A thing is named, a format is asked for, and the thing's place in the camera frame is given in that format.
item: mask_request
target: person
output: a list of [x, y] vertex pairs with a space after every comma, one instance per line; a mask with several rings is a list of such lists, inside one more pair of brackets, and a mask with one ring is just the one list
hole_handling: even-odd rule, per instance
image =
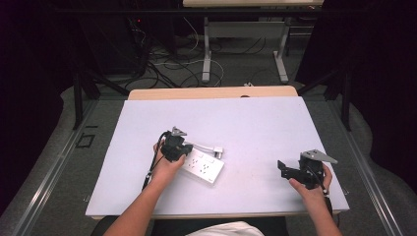
[[[185, 155], [182, 155], [178, 161], [170, 162], [163, 157], [160, 149], [157, 151], [155, 167], [151, 173], [151, 181], [136, 197], [136, 199], [126, 208], [126, 210], [118, 217], [114, 217], [114, 222], [106, 228], [104, 235], [145, 235], [148, 224], [152, 216], [152, 212], [163, 190], [174, 179], [177, 171], [184, 164]], [[331, 182], [331, 172], [327, 166], [323, 165], [325, 171], [325, 179], [323, 185], [328, 190]], [[300, 194], [307, 212], [314, 222], [316, 232], [321, 235], [341, 235], [339, 229], [335, 225], [328, 207], [325, 202], [325, 196], [321, 187], [308, 190], [295, 179], [290, 179], [289, 184]], [[218, 234], [221, 230], [226, 230], [224, 234]], [[216, 225], [201, 231], [197, 231], [192, 235], [232, 235], [232, 231], [237, 230], [236, 235], [264, 235], [258, 228], [245, 224], [243, 221], [230, 222]]]

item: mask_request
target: power strip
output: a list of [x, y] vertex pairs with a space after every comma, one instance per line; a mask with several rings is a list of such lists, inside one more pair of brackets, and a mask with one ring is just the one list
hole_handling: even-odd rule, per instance
[[186, 156], [182, 168], [200, 179], [214, 184], [214, 181], [223, 168], [223, 165], [223, 161], [193, 148], [193, 150]]

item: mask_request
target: hand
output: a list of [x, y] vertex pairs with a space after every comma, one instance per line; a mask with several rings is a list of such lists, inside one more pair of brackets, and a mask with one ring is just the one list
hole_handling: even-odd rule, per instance
[[[328, 169], [328, 167], [324, 164], [323, 170], [325, 171], [325, 179], [323, 181], [323, 185], [329, 191], [332, 175], [330, 169]], [[295, 179], [290, 179], [289, 183], [303, 198], [304, 206], [310, 215], [313, 215], [318, 211], [328, 210], [325, 202], [325, 196], [323, 194], [323, 189], [320, 186], [315, 189], [308, 190], [304, 187], [304, 185]]]
[[[163, 146], [164, 141], [159, 143], [159, 150], [157, 151], [156, 160], [154, 162], [154, 170], [152, 171], [152, 182], [157, 182], [159, 185], [166, 187], [172, 179], [175, 177], [178, 169], [184, 164], [185, 155], [181, 155], [181, 157], [177, 161], [170, 162], [167, 160], [160, 148]], [[153, 151], [156, 151], [157, 144], [153, 146]]]

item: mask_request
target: gray carpet floor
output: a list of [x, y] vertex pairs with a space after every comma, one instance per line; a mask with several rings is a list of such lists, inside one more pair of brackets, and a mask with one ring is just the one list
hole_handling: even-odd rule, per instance
[[[253, 45], [257, 39], [227, 39], [215, 41], [212, 59], [218, 64], [211, 63], [212, 80], [205, 86], [213, 87], [217, 84], [216, 75], [221, 77], [223, 87], [237, 87], [251, 82], [255, 86], [281, 85], [275, 70], [271, 51], [276, 48], [277, 42], [267, 40], [258, 42], [252, 51], [261, 52], [238, 55], [221, 54], [220, 52], [243, 52]], [[290, 53], [284, 57], [290, 85], [299, 88], [301, 85], [293, 82], [299, 62], [302, 58], [308, 38], [293, 38], [290, 44]], [[199, 50], [183, 49], [184, 54], [195, 56], [196, 61], [203, 58]], [[153, 63], [163, 63], [160, 55], [153, 55]], [[201, 74], [203, 64], [189, 64], [187, 69], [178, 69], [178, 66], [158, 65], [161, 71], [173, 81], [184, 83], [183, 86], [195, 86]], [[123, 80], [114, 77], [115, 81]], [[127, 89], [145, 89], [153, 83], [152, 79], [133, 81], [122, 84]], [[115, 129], [123, 100], [117, 92], [105, 86], [99, 87], [102, 97], [98, 101], [88, 101], [85, 106], [91, 107], [91, 113], [86, 122], [79, 129], [75, 144], [69, 149], [65, 168], [59, 173], [59, 179], [52, 186], [53, 191], [47, 196], [47, 201], [41, 206], [39, 214], [35, 215], [28, 230], [29, 235], [89, 235], [97, 221], [85, 216], [88, 205], [88, 196], [91, 195], [100, 167]], [[349, 192], [346, 199], [351, 210], [343, 212], [335, 221], [344, 235], [390, 235], [381, 221], [375, 203], [364, 180], [358, 173], [357, 163], [354, 161], [351, 146], [348, 144], [339, 120], [334, 116], [334, 107], [340, 105], [340, 100], [324, 101], [323, 87], [317, 87], [308, 92], [304, 98], [313, 121], [322, 139], [324, 147], [330, 156], [338, 159], [339, 164], [334, 171], [341, 186]], [[72, 126], [75, 120], [73, 92], [68, 89], [62, 94], [65, 107], [60, 122], [52, 134], [38, 162], [33, 168], [20, 192], [9, 205], [0, 219], [0, 235], [13, 235], [20, 226], [30, 201], [35, 196], [39, 186], [53, 167], [57, 159], [62, 156], [62, 149], [72, 137]], [[355, 138], [366, 162], [371, 166], [373, 176], [387, 199], [387, 205], [398, 222], [403, 235], [417, 235], [417, 198], [404, 182], [398, 177], [376, 165], [369, 157], [372, 144], [372, 132], [363, 120], [359, 111], [351, 108], [350, 121], [352, 136]], [[92, 137], [93, 140], [83, 139], [82, 136]], [[315, 235], [314, 226], [308, 215], [288, 216], [287, 227], [290, 235]]]

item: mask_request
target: desk in background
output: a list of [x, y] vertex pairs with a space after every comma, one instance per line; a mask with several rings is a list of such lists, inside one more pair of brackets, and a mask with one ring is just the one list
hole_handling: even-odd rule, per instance
[[[325, 151], [303, 98], [296, 95], [293, 87], [132, 91], [86, 215], [101, 218], [125, 210], [141, 192], [152, 146], [173, 126], [187, 132], [189, 142], [223, 147], [225, 165], [213, 186], [179, 171], [153, 218], [306, 213], [300, 196], [276, 166], [281, 160], [298, 167], [300, 152]], [[349, 209], [334, 173], [330, 199], [334, 212]]]
[[[191, 8], [215, 8], [215, 7], [300, 7], [320, 6], [324, 0], [184, 0], [185, 7]], [[269, 37], [280, 38], [277, 51], [273, 56], [282, 83], [288, 83], [282, 55], [288, 37], [291, 18], [285, 22], [210, 22], [205, 18], [205, 62], [203, 66], [202, 81], [209, 81], [211, 51], [209, 39], [211, 37]]]

